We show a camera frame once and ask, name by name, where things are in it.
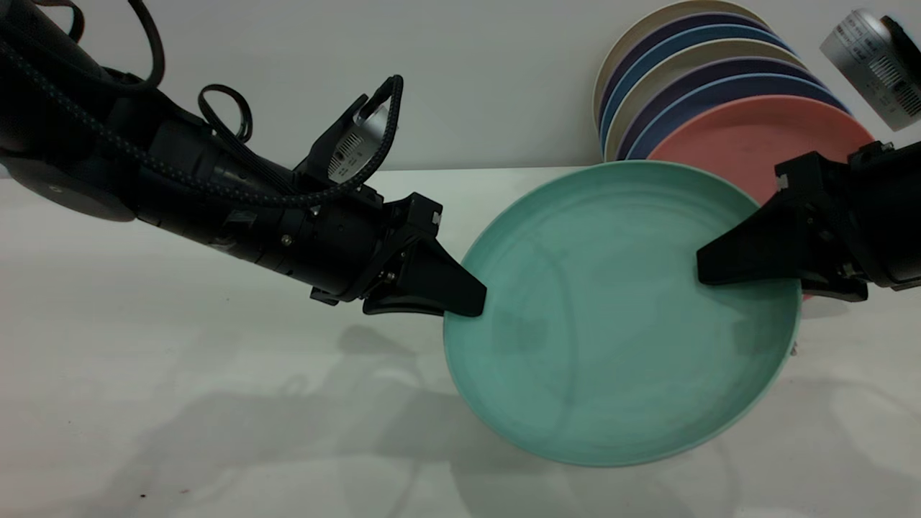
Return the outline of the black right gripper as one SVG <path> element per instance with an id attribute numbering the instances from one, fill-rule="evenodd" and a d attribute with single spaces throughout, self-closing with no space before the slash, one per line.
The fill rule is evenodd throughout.
<path id="1" fill-rule="evenodd" d="M 919 143 L 875 141 L 845 162 L 809 152 L 774 167 L 776 193 L 697 250 L 708 286 L 795 279 L 805 296 L 868 301 L 920 284 Z"/>

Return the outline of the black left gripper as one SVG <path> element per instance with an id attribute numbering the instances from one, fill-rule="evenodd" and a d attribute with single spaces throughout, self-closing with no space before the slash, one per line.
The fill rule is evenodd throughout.
<path id="1" fill-rule="evenodd" d="M 394 231 L 383 270 L 395 278 L 364 299 L 364 314 L 483 314 L 486 286 L 437 240 L 441 204 L 413 193 L 388 206 Z M 278 226 L 277 272 L 310 285 L 315 301 L 351 301 L 350 289 L 377 250 L 385 220 L 383 197 L 369 186 L 309 209 L 287 209 Z"/>

